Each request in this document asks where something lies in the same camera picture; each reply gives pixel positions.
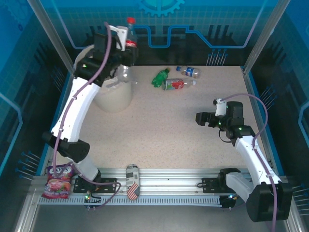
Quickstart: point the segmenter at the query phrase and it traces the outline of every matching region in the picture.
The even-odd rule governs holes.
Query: glass panel
[[[252,68],[258,92],[268,106],[269,127],[283,170],[295,186],[303,183],[305,188],[309,188],[308,9],[307,0],[291,0]]]
[[[1,0],[0,15],[0,221],[13,231],[67,71],[26,0]]]
[[[136,64],[243,65],[277,0],[42,0],[74,59],[110,25],[136,19]]]

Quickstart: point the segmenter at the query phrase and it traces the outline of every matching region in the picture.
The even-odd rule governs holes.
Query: beige work surface
[[[245,167],[244,160],[231,145],[218,137],[217,128],[201,127],[196,113],[214,112],[212,102],[235,93],[247,92],[239,66],[200,66],[197,85],[163,91],[152,79],[167,66],[134,66],[138,84],[133,85],[130,106],[116,114],[105,113],[94,103],[85,117],[80,139],[90,144],[90,157],[100,168],[223,168]],[[186,78],[170,66],[169,78]],[[245,125],[257,133],[249,97],[236,97],[244,106]],[[57,163],[66,159],[58,155]]]

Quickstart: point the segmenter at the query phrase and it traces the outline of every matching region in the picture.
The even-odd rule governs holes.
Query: plastic bottle
[[[182,80],[182,79],[167,79],[163,81],[162,88],[163,90],[171,89],[181,89],[188,88],[190,86],[195,86],[197,84],[196,80]]]
[[[199,78],[199,76],[201,74],[200,69],[196,69],[196,68],[192,68],[192,67],[188,67],[188,66],[182,66],[182,67],[177,66],[176,70],[179,71],[184,76],[190,76],[190,77],[193,77],[195,79]]]
[[[170,68],[166,68],[165,70],[162,70],[158,73],[158,75],[153,79],[151,82],[152,85],[154,85],[155,88],[158,88],[162,85],[162,82],[164,82],[169,75]]]
[[[134,24],[136,23],[135,18],[127,18],[127,36],[126,36],[126,47],[137,47],[137,36],[134,30]]]

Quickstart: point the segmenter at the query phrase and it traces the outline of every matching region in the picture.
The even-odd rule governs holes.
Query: candy bag
[[[59,174],[63,170],[64,166],[65,164],[57,165],[56,172]],[[72,166],[66,167],[63,173],[58,177],[54,175],[52,166],[47,167],[47,175],[47,183],[45,185],[42,197],[48,199],[67,199],[70,194],[71,180],[74,175]]]

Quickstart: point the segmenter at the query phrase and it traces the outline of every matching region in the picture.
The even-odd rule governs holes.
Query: robotic arm
[[[90,145],[79,139],[82,123],[89,106],[103,85],[104,80],[110,75],[111,71],[119,65],[132,66],[137,58],[138,50],[136,47],[126,47],[127,27],[109,26],[117,35],[112,36],[111,51],[103,71],[97,79],[87,85],[86,88],[78,95],[70,106],[66,114],[65,124],[58,145],[58,152],[74,162],[76,169],[87,179],[95,182],[100,181],[101,173],[94,165],[88,155]],[[74,94],[90,80],[94,73],[99,69],[107,46],[107,35],[97,33],[95,35],[94,50],[92,57],[84,57],[76,67],[74,80],[69,98],[66,102],[65,109],[68,107]],[[51,147],[55,147],[56,138],[60,129],[60,122],[64,117],[64,111],[58,119],[51,132],[45,132],[43,139]]]
[[[238,169],[222,169],[218,174],[218,182],[222,187],[233,189],[245,202],[247,212],[252,221],[272,220],[274,197],[269,175],[275,183],[278,195],[277,219],[286,220],[292,199],[292,188],[288,183],[282,183],[280,178],[273,172],[267,160],[255,142],[255,148],[260,154],[262,161],[270,174],[266,173],[264,166],[253,149],[254,131],[250,126],[244,125],[243,105],[237,101],[222,101],[215,99],[215,113],[198,113],[196,122],[200,126],[219,128],[225,131],[231,144],[241,154],[252,177],[249,182]]]

